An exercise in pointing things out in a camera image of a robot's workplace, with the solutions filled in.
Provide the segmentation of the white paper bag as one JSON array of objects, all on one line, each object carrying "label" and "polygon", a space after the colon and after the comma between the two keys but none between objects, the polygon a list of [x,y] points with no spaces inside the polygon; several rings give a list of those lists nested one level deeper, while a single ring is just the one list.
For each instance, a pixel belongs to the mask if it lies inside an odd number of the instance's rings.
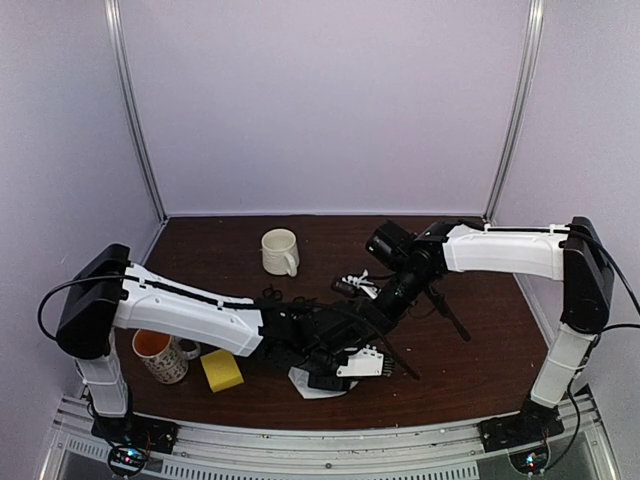
[{"label": "white paper bag", "polygon": [[327,378],[310,374],[308,371],[291,367],[288,378],[305,400],[330,399],[346,395],[358,381],[329,376]]}]

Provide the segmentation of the black handled comb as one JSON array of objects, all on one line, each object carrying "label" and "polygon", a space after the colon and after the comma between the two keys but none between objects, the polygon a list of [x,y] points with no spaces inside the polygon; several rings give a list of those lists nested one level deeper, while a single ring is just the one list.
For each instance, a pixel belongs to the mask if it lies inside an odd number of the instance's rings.
[{"label": "black handled comb", "polygon": [[448,302],[446,301],[445,296],[437,291],[433,285],[429,285],[425,290],[424,294],[426,297],[432,302],[435,310],[443,317],[448,319],[457,333],[460,335],[463,341],[469,342],[471,340],[471,335],[468,330],[462,325],[459,321]]}]

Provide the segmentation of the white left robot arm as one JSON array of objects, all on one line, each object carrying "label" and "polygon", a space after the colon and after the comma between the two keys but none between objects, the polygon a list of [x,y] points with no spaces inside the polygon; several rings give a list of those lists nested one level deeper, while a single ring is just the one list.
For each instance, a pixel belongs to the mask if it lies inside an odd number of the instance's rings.
[{"label": "white left robot arm", "polygon": [[159,276],[111,244],[71,281],[48,292],[66,294],[50,334],[71,356],[91,395],[95,413],[123,444],[137,442],[144,424],[131,412],[113,331],[142,329],[208,344],[237,357],[263,357],[302,375],[301,392],[343,392],[383,373],[384,356],[371,346],[377,330],[346,303],[284,302],[225,296]]}]

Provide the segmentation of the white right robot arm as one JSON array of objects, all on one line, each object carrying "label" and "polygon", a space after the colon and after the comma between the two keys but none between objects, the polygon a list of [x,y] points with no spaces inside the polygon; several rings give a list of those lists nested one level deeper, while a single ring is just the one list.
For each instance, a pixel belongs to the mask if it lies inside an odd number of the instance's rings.
[{"label": "white right robot arm", "polygon": [[450,273],[533,276],[562,285],[557,333],[512,423],[517,438],[530,442],[550,426],[609,322],[614,272],[598,244],[586,217],[547,227],[494,227],[456,219],[436,221],[420,233],[387,221],[365,248],[393,273],[374,301],[390,320],[397,320],[420,293]]}]

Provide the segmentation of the black scissors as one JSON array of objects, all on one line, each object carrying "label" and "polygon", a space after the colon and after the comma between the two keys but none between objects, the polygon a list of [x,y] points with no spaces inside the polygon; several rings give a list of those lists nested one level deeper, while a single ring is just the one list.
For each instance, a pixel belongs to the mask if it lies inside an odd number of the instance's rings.
[{"label": "black scissors", "polygon": [[275,288],[273,285],[269,285],[262,290],[262,297],[267,300],[278,302],[283,299],[283,294],[281,290]]}]

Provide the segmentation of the cream ceramic mug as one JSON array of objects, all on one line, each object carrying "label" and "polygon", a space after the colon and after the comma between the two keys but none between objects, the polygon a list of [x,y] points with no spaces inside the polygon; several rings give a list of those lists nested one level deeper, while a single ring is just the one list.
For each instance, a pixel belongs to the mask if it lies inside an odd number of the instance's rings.
[{"label": "cream ceramic mug", "polygon": [[274,276],[296,277],[300,263],[296,235],[287,229],[277,228],[261,238],[262,266]]}]

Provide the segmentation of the yellow sponge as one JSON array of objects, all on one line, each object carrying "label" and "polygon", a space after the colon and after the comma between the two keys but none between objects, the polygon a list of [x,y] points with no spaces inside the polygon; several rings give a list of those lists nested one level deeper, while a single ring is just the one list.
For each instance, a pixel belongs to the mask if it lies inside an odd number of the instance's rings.
[{"label": "yellow sponge", "polygon": [[200,357],[207,383],[213,393],[218,393],[244,383],[235,357],[228,351],[216,350]]}]

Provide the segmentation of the patterned mug orange inside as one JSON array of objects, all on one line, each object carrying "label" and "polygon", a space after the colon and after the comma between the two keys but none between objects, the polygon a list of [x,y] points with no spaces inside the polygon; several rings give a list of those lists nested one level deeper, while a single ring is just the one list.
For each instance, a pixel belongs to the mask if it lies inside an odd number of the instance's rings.
[{"label": "patterned mug orange inside", "polygon": [[131,346],[154,379],[163,385],[182,381],[189,362],[201,355],[201,346],[196,341],[143,329],[136,331]]}]

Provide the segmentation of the aluminium front rail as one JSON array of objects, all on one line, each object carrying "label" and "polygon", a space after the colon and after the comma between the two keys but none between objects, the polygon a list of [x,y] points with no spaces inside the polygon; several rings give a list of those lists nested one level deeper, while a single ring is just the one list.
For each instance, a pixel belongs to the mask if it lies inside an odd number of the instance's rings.
[{"label": "aluminium front rail", "polygon": [[618,479],[593,397],[559,407],[565,430],[490,452],[479,420],[364,430],[274,430],[181,421],[171,453],[152,453],[141,479],[522,479],[516,468],[549,454],[543,479]]}]

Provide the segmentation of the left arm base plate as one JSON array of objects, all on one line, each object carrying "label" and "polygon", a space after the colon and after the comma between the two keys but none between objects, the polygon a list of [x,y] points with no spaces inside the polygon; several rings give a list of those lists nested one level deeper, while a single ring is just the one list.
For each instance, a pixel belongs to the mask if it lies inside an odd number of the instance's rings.
[{"label": "left arm base plate", "polygon": [[108,445],[136,447],[145,452],[171,454],[179,427],[166,420],[128,413],[121,418],[93,415],[91,433]]}]

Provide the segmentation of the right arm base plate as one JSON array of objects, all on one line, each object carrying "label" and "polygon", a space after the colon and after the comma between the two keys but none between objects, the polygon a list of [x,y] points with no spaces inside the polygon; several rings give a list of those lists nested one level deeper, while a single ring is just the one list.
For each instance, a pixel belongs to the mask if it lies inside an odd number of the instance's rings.
[{"label": "right arm base plate", "polygon": [[541,442],[565,431],[556,412],[545,414],[524,411],[481,421],[478,429],[487,453]]}]

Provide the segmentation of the right aluminium corner post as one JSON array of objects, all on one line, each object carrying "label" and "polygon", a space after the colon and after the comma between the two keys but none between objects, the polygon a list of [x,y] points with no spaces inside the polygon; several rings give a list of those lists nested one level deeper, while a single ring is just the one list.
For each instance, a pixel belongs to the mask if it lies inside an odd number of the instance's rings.
[{"label": "right aluminium corner post", "polygon": [[525,117],[527,102],[536,72],[544,29],[544,14],[545,1],[531,0],[529,2],[514,98],[509,120],[507,122],[504,142],[501,148],[498,168],[483,214],[483,219],[485,221],[491,222],[496,217],[499,202],[506,186],[509,170],[515,156],[519,135]]}]

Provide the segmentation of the aluminium corner post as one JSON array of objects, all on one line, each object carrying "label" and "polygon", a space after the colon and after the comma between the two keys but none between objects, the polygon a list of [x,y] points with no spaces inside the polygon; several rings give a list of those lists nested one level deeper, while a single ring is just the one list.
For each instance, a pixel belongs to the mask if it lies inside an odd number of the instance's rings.
[{"label": "aluminium corner post", "polygon": [[154,214],[158,222],[163,224],[168,220],[168,214],[166,213],[166,209],[161,199],[156,176],[151,165],[146,140],[144,138],[141,117],[135,98],[134,86],[127,56],[120,2],[117,0],[105,0],[104,9],[107,30],[114,54],[120,91],[134,153],[141,170],[143,183],[151,201]]},{"label": "aluminium corner post", "polygon": [[514,98],[509,120],[507,122],[504,142],[501,148],[498,168],[483,214],[483,219],[485,221],[491,222],[496,217],[499,202],[506,186],[509,170],[515,156],[519,135],[525,117],[527,102],[536,72],[544,29],[544,14],[545,1],[531,0],[529,2]]}]

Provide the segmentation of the left aluminium corner post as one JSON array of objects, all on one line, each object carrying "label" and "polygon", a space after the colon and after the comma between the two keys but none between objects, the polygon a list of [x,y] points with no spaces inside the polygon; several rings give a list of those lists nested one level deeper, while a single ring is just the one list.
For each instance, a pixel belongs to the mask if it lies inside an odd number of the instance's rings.
[{"label": "left aluminium corner post", "polygon": [[163,224],[168,220],[168,214],[166,213],[166,209],[161,199],[156,176],[151,165],[146,140],[144,138],[141,117],[135,98],[134,86],[127,56],[120,2],[117,0],[105,0],[104,9],[107,30],[114,54],[120,91],[134,153],[141,170],[143,183],[151,201],[154,214],[158,222]]}]

